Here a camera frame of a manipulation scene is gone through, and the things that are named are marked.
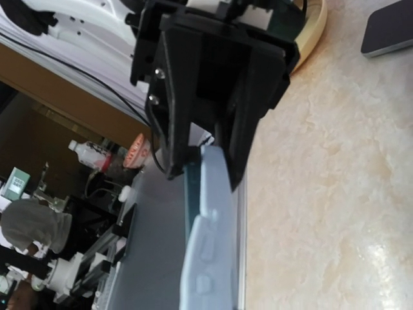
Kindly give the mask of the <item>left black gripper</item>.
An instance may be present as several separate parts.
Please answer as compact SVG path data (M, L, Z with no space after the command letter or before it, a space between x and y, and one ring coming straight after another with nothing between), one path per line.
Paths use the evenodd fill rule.
M190 125L225 127L230 188L245 174L259 120L274 109L299 61L295 42L261 22L277 1L144 1L129 23L136 35L130 80L149 84L145 111L167 129L166 176L185 165Z

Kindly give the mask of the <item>black phone teal edge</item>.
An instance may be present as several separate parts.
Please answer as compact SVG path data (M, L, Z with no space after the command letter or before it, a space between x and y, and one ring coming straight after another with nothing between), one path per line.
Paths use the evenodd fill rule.
M185 158L185 236L186 241L194 220L199 214L199 193L201 185L201 153L199 147L189 147Z

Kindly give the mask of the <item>black phone silver edge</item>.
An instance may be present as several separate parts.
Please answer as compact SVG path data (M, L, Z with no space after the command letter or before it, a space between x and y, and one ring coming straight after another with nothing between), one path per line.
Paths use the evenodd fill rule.
M412 1L402 0L373 12L361 44L367 58L412 47Z

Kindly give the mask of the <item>light blue phone case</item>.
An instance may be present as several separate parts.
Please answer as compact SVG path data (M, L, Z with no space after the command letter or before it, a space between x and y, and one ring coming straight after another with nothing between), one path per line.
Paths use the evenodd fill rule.
M186 246L180 281L180 309L236 306L236 208L224 152L201 149L199 214Z

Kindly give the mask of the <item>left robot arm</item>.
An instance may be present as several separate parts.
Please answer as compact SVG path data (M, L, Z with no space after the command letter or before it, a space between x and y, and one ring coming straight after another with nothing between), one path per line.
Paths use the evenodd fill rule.
M167 178L194 157L195 124L223 149L232 187L300 57L296 42L270 29L302 24L306 13L292 1L2 1L1 9L20 30L82 48L132 85L148 84L145 112Z

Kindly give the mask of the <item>dark green mug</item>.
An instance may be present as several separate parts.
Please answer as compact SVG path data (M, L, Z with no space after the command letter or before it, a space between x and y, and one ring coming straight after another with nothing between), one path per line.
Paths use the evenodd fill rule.
M306 23L308 1L277 1L267 32L285 41L295 41Z

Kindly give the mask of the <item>beige round plate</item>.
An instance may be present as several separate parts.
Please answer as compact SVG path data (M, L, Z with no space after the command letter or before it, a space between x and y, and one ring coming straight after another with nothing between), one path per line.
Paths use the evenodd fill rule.
M293 74L298 71L317 47L327 24L327 14L327 2L325 0L307 1L305 24L296 38L300 58L292 71Z

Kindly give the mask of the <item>plastic drink bottle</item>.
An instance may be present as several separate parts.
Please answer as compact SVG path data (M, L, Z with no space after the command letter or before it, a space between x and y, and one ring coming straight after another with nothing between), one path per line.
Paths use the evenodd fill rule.
M72 140L68 148L77 154L80 163L93 170L105 172L110 165L112 153L91 141L78 143Z

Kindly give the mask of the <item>person in grey shirt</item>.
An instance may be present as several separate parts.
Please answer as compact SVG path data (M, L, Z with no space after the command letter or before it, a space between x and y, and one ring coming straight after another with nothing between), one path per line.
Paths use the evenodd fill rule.
M38 252L37 242L54 254L62 253L73 223L71 214L55 212L36 199L13 201L1 213L1 232L6 241L31 255Z

